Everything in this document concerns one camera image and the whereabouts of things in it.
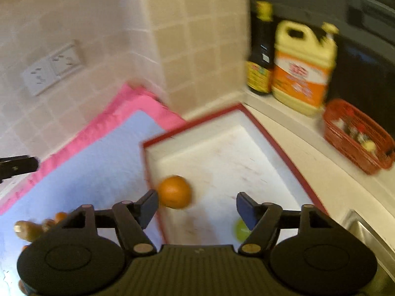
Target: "red basket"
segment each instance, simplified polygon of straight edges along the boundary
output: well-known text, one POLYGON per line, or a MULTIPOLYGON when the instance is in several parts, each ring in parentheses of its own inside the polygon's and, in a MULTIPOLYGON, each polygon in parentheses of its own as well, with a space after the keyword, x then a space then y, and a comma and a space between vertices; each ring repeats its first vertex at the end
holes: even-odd
POLYGON ((380 169, 392 167, 395 161, 394 139, 362 111, 342 99, 334 99, 327 104, 323 119, 325 121, 325 139, 368 175, 373 175, 380 169), (339 119, 346 121, 347 110, 350 109, 355 115, 353 123, 364 125, 366 127, 365 133, 375 142, 377 146, 375 155, 366 151, 333 123, 339 119))

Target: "wall outlet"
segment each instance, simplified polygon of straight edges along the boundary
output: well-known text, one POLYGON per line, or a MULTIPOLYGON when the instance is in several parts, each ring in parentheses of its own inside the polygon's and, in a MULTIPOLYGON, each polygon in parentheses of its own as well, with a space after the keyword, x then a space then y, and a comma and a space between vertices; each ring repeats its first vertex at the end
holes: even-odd
POLYGON ((59 80, 49 64, 48 58, 43 58, 28 67, 22 73, 22 78, 33 96, 39 95, 59 80))
POLYGON ((60 78, 64 78, 82 67, 74 44, 68 44, 49 56, 49 62, 60 78))

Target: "blue cloth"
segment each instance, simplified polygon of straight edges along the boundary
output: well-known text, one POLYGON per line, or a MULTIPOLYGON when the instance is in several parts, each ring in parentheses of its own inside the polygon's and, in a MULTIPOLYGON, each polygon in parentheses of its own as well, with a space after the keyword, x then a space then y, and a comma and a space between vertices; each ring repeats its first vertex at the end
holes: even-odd
MULTIPOLYGON (((136 201, 147 192, 140 142, 163 132, 142 111, 94 142, 46 176, 29 193, 0 216, 0 295, 22 295, 18 288, 17 259, 26 241, 13 225, 18 220, 40 223, 59 211, 82 204, 108 209, 119 201, 136 201)), ((146 233, 159 248, 161 236, 153 220, 146 233)), ((99 234, 116 239, 114 230, 99 234)))

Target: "bottle label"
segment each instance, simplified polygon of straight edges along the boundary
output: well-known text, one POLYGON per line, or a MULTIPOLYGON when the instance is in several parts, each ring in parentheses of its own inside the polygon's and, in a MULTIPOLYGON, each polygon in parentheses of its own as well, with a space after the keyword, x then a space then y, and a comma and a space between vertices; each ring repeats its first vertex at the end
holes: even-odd
POLYGON ((273 87, 309 105, 320 107, 331 71, 276 51, 273 87))
POLYGON ((247 85, 258 92, 271 91, 271 72, 254 62, 247 62, 247 85))

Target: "round black cover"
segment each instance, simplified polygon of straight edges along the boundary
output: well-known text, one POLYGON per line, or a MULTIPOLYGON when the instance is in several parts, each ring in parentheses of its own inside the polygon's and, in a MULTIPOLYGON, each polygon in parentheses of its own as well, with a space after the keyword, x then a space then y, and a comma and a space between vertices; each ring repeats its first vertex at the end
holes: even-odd
POLYGON ((285 285, 304 295, 352 295, 373 279, 377 260, 353 236, 322 228, 275 246, 270 267, 285 285))
POLYGON ((28 290, 43 296, 89 295, 117 279, 125 265, 123 250, 106 238, 74 233, 58 231, 22 252, 17 269, 28 290))

